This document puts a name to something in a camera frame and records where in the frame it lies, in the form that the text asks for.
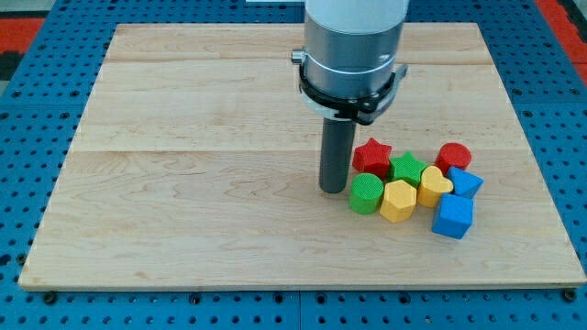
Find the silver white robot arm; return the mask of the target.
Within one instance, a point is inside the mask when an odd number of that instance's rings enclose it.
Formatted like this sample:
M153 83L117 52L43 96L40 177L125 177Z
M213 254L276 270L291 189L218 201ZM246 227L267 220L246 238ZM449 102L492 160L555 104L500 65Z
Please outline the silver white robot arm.
M369 125L391 105L408 66L395 64L408 0L308 0L292 51L304 103L333 121Z

